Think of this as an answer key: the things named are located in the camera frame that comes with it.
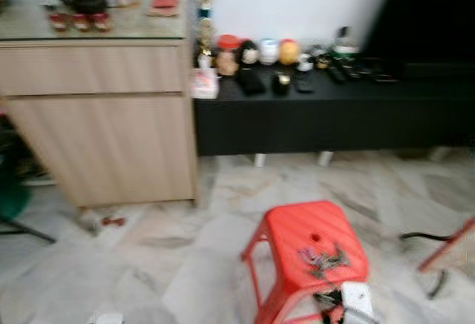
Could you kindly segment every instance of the orange ball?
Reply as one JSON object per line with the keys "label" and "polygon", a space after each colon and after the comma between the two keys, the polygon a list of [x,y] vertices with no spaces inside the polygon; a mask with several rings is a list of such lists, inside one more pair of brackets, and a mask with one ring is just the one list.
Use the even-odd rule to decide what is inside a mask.
{"label": "orange ball", "polygon": [[281,51],[279,53],[279,62],[283,65],[291,65],[298,61],[300,56],[300,47],[297,42],[291,39],[285,39],[281,42]]}

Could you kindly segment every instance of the red plastic stool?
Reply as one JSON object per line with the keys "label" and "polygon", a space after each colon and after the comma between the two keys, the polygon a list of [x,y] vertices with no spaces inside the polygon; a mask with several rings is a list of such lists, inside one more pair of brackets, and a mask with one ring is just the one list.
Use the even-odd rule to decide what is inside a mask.
{"label": "red plastic stool", "polygon": [[[252,249],[260,241],[269,243],[276,273],[275,284],[266,299],[261,299],[251,256]],[[336,288],[346,281],[364,282],[368,275],[367,258],[355,232],[337,205],[328,201],[308,202],[283,205],[267,211],[241,255],[249,266],[258,303],[255,324],[284,323],[286,315],[302,299],[315,293],[332,291],[334,288],[325,279],[310,273],[314,268],[304,261],[299,251],[310,248],[315,255],[336,255],[335,244],[347,255],[349,265],[326,270],[326,280]],[[341,314],[342,308],[331,313],[332,323],[336,323],[336,318]],[[320,314],[285,323],[317,319],[321,319]]]}

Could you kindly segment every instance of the black leg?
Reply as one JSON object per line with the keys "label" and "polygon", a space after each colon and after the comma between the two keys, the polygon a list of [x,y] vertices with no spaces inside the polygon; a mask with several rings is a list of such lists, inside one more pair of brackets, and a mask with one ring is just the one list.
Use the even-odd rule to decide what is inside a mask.
{"label": "black leg", "polygon": [[440,271],[439,282],[437,283],[436,287],[427,294],[427,298],[429,298],[429,300],[433,300],[435,296],[440,292],[444,284],[447,282],[447,278],[448,278],[447,271],[446,270]]}
{"label": "black leg", "polygon": [[17,230],[12,231],[0,231],[0,235],[16,235],[16,234],[29,234],[33,235],[34,237],[38,237],[45,241],[48,241],[50,244],[54,244],[56,240],[47,234],[42,233],[41,231],[37,231],[35,229],[29,228],[19,222],[14,220],[5,219],[4,217],[0,216],[0,222],[3,222],[12,228],[16,228]]}

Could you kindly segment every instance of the cabinet drawer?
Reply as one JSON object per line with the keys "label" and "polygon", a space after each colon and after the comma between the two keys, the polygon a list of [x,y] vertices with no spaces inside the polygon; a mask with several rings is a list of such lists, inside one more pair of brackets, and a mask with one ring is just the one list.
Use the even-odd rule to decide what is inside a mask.
{"label": "cabinet drawer", "polygon": [[183,98],[7,101],[12,120],[78,206],[192,199]]}
{"label": "cabinet drawer", "polygon": [[0,93],[178,92],[179,55],[172,46],[2,48]]}

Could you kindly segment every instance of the white leg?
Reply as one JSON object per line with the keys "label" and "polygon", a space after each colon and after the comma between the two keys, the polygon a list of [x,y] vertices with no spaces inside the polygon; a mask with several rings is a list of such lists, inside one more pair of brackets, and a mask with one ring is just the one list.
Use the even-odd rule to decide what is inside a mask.
{"label": "white leg", "polygon": [[257,153],[254,157],[254,166],[255,167],[264,167],[264,163],[266,162],[266,154],[265,153]]}
{"label": "white leg", "polygon": [[429,160],[433,162],[441,162],[450,151],[451,148],[448,148],[447,146],[439,146],[437,148],[434,148],[429,153]]}
{"label": "white leg", "polygon": [[318,165],[322,167],[328,167],[332,161],[333,154],[333,151],[322,151],[320,153],[320,157],[318,158]]}

